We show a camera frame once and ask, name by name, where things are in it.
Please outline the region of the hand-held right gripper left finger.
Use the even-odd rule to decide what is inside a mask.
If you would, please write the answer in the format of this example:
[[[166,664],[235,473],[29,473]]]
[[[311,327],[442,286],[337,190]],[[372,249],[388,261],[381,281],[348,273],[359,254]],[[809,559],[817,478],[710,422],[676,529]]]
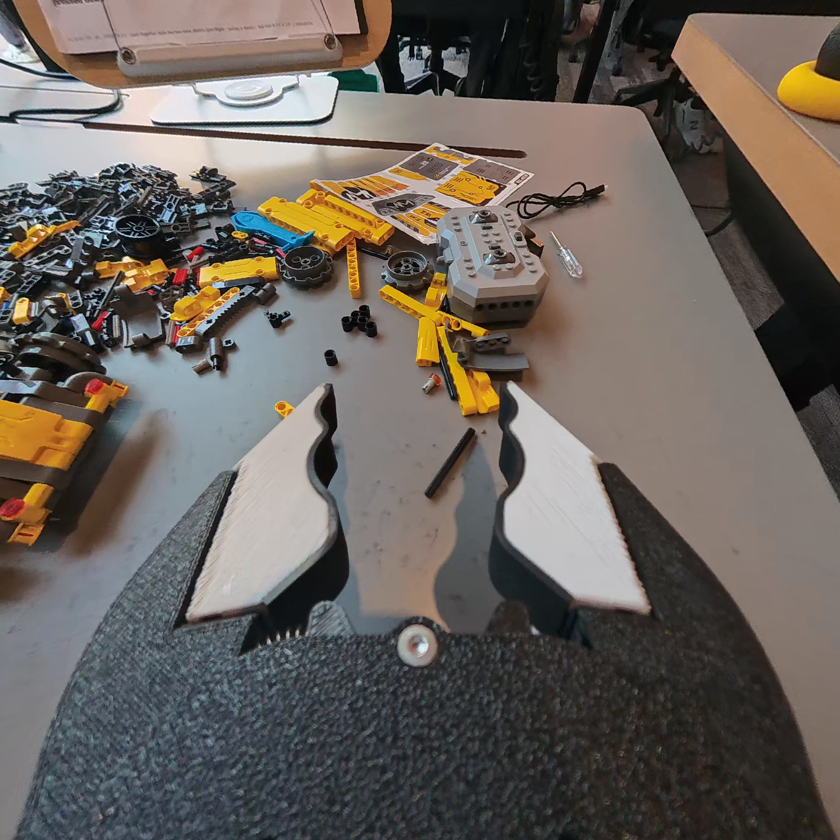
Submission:
[[[337,426],[333,386],[320,384],[238,462],[185,611],[189,624],[256,614],[284,631],[342,592],[349,553],[329,492]]]

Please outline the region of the silver stand base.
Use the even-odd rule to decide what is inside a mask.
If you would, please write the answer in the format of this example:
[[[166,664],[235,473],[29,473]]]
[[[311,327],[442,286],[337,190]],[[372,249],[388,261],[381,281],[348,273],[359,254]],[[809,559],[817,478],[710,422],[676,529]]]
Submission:
[[[176,85],[152,109],[162,127],[309,125],[331,119],[339,80],[327,73]]]

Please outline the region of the blue brick separator tool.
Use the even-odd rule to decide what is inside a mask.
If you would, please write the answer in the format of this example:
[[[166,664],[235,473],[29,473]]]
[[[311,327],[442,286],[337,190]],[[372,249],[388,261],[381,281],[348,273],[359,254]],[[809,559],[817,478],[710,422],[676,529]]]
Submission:
[[[294,233],[285,227],[270,222],[258,212],[239,211],[232,216],[232,224],[237,231],[279,247],[284,252],[301,246],[310,245],[314,231],[303,234]]]

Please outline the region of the pile of dark brick pieces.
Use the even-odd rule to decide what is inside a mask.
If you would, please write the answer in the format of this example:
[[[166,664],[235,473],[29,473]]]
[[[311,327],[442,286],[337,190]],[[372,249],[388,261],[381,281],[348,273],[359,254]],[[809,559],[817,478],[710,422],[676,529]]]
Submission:
[[[211,166],[190,177],[195,190],[156,165],[117,163],[3,188],[2,340],[51,332],[98,354],[193,353],[272,300],[282,249],[235,229],[233,180]],[[124,254],[112,225],[129,214],[159,222],[167,259]]]

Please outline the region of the yellow toy brick vehicle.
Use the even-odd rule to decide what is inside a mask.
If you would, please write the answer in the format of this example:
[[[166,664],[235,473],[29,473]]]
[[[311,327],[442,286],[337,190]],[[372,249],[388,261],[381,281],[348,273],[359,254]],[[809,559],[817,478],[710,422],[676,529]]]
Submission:
[[[36,543],[128,392],[75,338],[35,332],[2,340],[3,545]]]

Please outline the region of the printed instruction sheet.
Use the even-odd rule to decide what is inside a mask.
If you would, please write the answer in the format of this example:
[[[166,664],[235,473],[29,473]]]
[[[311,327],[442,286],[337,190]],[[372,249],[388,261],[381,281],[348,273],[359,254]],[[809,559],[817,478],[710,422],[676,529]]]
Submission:
[[[40,1],[59,50],[200,46],[368,32],[355,1]]]

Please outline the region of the dark grey curved panel piece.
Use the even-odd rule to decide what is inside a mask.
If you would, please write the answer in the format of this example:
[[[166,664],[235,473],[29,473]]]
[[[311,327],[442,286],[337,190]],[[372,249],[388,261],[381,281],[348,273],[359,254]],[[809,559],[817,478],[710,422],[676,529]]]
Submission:
[[[453,338],[458,364],[466,371],[487,373],[491,379],[518,382],[530,367],[525,353],[511,351],[509,332],[481,337],[458,334]]]

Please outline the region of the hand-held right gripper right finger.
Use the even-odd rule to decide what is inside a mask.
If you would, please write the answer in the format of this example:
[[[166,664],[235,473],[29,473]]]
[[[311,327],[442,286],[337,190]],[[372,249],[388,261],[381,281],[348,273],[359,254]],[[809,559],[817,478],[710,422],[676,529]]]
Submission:
[[[490,578],[539,634],[565,636],[581,608],[649,616],[652,607],[607,493],[601,460],[519,385],[500,391]]]

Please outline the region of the black dome on yellow base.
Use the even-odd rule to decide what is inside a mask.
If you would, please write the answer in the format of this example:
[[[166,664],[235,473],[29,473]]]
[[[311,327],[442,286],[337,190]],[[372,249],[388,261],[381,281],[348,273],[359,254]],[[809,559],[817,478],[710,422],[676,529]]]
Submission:
[[[777,89],[786,108],[806,117],[839,122],[839,26],[826,37],[817,58],[789,70]]]

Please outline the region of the dark grey sprocket wheel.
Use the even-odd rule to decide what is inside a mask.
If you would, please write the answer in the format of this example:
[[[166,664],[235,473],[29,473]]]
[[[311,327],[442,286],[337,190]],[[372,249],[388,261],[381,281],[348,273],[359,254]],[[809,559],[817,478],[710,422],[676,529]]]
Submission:
[[[386,285],[414,295],[428,288],[434,276],[434,263],[422,253],[403,250],[387,259],[381,276]]]
[[[283,280],[300,289],[314,289],[324,285],[333,274],[330,255],[315,245],[290,248],[280,258]]]

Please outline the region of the stack of yellow long beams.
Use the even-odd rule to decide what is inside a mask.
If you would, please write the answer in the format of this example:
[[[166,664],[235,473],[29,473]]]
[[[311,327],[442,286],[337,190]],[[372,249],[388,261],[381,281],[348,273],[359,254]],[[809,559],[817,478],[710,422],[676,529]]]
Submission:
[[[312,233],[315,246],[330,256],[335,256],[353,239],[383,245],[396,230],[378,216],[324,191],[309,190],[296,202],[271,197],[257,207],[257,212],[293,234]]]

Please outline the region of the loose yellow beams group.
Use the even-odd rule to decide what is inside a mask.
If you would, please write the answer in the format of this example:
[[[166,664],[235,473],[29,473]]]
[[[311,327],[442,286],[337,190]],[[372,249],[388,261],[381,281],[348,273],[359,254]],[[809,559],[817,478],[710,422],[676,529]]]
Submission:
[[[428,369],[439,366],[461,413],[466,417],[493,413],[500,401],[488,373],[468,369],[466,362],[459,361],[455,348],[457,339],[485,338],[490,332],[445,310],[446,285],[446,275],[439,271],[433,275],[424,302],[391,285],[383,286],[379,294],[416,320],[415,363]]]

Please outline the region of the black spoked wheel rim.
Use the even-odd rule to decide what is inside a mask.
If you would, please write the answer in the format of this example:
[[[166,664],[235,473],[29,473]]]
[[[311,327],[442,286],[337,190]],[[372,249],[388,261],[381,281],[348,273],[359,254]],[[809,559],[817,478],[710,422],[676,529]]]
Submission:
[[[132,213],[117,217],[112,225],[124,254],[138,260],[167,259],[171,243],[153,217]]]

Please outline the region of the black axle rod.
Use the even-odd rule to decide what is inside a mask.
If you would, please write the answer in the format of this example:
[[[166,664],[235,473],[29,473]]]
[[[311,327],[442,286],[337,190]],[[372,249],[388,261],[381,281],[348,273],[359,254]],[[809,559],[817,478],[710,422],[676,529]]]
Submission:
[[[476,430],[473,427],[467,428],[461,439],[457,442],[457,445],[449,453],[444,463],[441,465],[441,467],[439,468],[439,470],[425,489],[424,495],[426,499],[433,499],[435,497],[440,487],[443,485],[444,481],[447,479],[451,471],[458,463],[461,456],[466,452],[468,447],[471,446],[475,437]]]

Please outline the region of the small clear-handled screwdriver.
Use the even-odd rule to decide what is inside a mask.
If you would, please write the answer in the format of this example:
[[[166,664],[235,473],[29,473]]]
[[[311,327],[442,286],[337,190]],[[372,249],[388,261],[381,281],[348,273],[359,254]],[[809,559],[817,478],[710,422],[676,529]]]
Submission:
[[[573,279],[581,279],[583,277],[583,267],[580,261],[574,256],[571,249],[565,245],[563,242],[560,241],[557,234],[554,231],[549,231],[551,239],[553,241],[554,247],[556,248],[556,252],[558,257],[560,258],[561,263],[565,267],[566,271]]]

